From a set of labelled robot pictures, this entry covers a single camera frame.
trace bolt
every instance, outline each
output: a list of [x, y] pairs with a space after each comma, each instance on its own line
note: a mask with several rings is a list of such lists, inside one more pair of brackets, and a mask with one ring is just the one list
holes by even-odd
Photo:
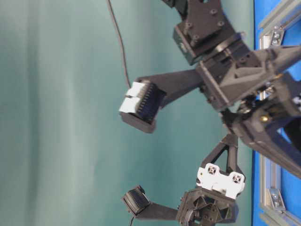
[[239, 184], [240, 181], [241, 181], [241, 177], [240, 177], [240, 176], [235, 175], [235, 176], [233, 177], [233, 182], [234, 182], [234, 183]]
[[195, 35], [193, 36], [193, 39], [194, 39], [194, 40], [199, 40], [199, 36], [198, 36], [197, 34], [195, 34]]
[[260, 120], [261, 120], [262, 122], [268, 122], [268, 121], [269, 121], [269, 117], [266, 116], [266, 115], [263, 115], [262, 117], [260, 117]]
[[278, 40], [277, 40], [277, 39], [274, 39], [274, 40], [272, 41], [272, 45], [273, 45], [273, 46], [278, 45]]
[[210, 13], [211, 13], [212, 15], [215, 15], [215, 14], [217, 13], [217, 10], [213, 8], [213, 9], [210, 11]]
[[217, 23], [217, 25], [218, 25], [219, 27], [223, 27], [223, 26], [225, 25], [225, 22], [223, 22], [223, 21], [221, 20], [221, 21], [219, 21], [219, 22]]
[[191, 47], [195, 47], [196, 46], [196, 42], [195, 41], [191, 41], [190, 45], [191, 45]]
[[280, 38], [280, 34], [275, 32], [275, 33], [274, 33], [274, 38], [275, 38], [275, 39], [279, 39], [279, 38]]
[[186, 27], [186, 29], [192, 28], [192, 23], [186, 22], [185, 27]]
[[246, 59], [245, 58], [240, 58], [239, 61], [244, 64], [246, 62]]
[[210, 167], [208, 168], [208, 172], [209, 172], [210, 174], [215, 174], [215, 173], [216, 173], [216, 168], [210, 166]]

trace black cable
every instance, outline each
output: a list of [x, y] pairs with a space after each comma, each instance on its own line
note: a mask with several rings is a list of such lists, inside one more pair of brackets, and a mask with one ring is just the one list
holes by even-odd
[[134, 217], [132, 217], [129, 226], [132, 226], [133, 220], [134, 220]]
[[114, 28], [115, 28], [116, 33], [117, 33], [119, 45], [120, 45], [120, 51], [121, 51], [121, 57], [122, 57], [122, 66], [123, 66], [123, 70], [124, 70], [124, 76], [126, 78], [127, 86], [129, 88], [131, 88], [131, 84], [130, 84], [130, 81], [129, 81], [129, 78], [128, 78], [128, 74], [127, 74], [126, 54], [125, 54], [125, 50], [124, 50], [124, 46], [123, 46], [123, 41], [122, 41], [122, 37], [121, 37], [121, 34], [120, 34], [120, 30], [119, 30], [119, 27], [118, 27], [118, 24], [117, 24], [115, 15], [114, 15], [114, 11], [113, 11], [113, 8], [112, 8], [111, 1], [107, 0], [107, 4], [108, 4], [108, 8], [109, 8], [109, 12], [110, 12], [110, 15], [111, 15], [111, 18], [112, 18], [112, 22], [113, 22]]

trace teal backdrop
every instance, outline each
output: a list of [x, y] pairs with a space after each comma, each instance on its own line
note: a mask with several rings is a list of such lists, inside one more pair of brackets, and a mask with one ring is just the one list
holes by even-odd
[[[191, 68], [172, 40], [175, 10], [159, 0], [112, 5], [131, 81]], [[223, 6], [253, 48], [253, 1]], [[201, 161], [226, 135], [218, 114], [195, 90], [158, 114], [154, 134], [144, 134], [118, 115], [126, 89], [105, 0], [0, 1], [2, 226], [127, 225], [120, 198], [135, 185], [171, 207], [194, 188]], [[252, 151], [241, 145], [238, 159], [247, 180], [232, 225], [247, 226]]]

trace white connector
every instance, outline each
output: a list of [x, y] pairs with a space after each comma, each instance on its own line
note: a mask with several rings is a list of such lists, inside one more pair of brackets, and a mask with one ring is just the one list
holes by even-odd
[[232, 172], [229, 176], [220, 173], [217, 165], [208, 163], [205, 168], [198, 169], [198, 186], [207, 190], [214, 190], [224, 194], [226, 197], [236, 199], [237, 195], [245, 188], [245, 176]]
[[126, 98], [124, 99], [119, 111], [124, 113], [136, 113], [137, 105], [141, 101], [139, 93], [146, 86], [145, 83], [133, 82], [132, 87], [127, 91]]

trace robotic hand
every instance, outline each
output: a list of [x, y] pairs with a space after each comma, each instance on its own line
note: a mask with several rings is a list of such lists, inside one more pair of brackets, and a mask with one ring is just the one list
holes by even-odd
[[[228, 151], [225, 172], [213, 164], [224, 151]], [[184, 226], [235, 222], [235, 200], [245, 187], [245, 176], [237, 165], [237, 151], [237, 136], [228, 134], [204, 159], [196, 188], [184, 193], [177, 210], [150, 202], [141, 186], [127, 192], [122, 201], [133, 217], [140, 220], [174, 220]]]
[[[301, 47], [250, 51], [220, 0], [163, 1], [182, 18], [174, 40], [196, 69], [136, 79], [119, 110], [122, 120], [152, 133], [159, 109], [199, 88], [231, 133], [301, 178], [301, 81], [285, 72], [301, 59]], [[270, 96], [258, 101], [264, 91]], [[236, 102], [240, 108], [232, 113]]]

